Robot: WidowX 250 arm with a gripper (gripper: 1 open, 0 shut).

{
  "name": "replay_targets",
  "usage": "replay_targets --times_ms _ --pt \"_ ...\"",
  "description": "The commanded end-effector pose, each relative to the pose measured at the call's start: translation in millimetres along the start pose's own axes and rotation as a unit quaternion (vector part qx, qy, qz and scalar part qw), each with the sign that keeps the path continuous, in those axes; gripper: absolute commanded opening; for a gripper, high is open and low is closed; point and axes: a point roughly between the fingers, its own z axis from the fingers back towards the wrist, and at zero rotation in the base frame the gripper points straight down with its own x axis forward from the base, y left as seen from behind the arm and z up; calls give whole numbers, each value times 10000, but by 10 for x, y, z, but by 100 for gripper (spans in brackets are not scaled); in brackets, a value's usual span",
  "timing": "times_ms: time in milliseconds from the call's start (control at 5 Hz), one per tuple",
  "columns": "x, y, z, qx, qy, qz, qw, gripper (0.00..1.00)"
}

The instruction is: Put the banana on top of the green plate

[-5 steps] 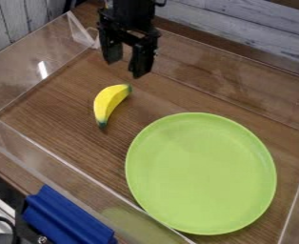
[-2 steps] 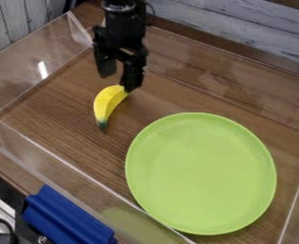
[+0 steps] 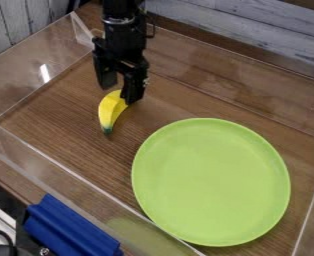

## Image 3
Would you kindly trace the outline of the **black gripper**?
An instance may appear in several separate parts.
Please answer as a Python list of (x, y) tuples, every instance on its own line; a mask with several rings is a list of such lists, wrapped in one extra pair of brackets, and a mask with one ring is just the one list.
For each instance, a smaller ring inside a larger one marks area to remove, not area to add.
[(146, 48), (146, 18), (130, 16), (102, 18), (103, 34), (91, 39), (93, 63), (102, 90), (117, 84), (117, 72), (123, 76), (119, 97), (130, 105), (143, 96), (149, 63), (143, 57)]

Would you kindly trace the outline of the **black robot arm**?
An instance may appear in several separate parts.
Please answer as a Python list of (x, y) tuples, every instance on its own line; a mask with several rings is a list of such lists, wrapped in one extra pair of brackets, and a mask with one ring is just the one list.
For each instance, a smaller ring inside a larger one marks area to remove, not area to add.
[(118, 96), (130, 105), (142, 98), (149, 63), (142, 55), (146, 48), (146, 14), (143, 0), (102, 0), (103, 37), (91, 39), (93, 64), (102, 89), (117, 84), (123, 76)]

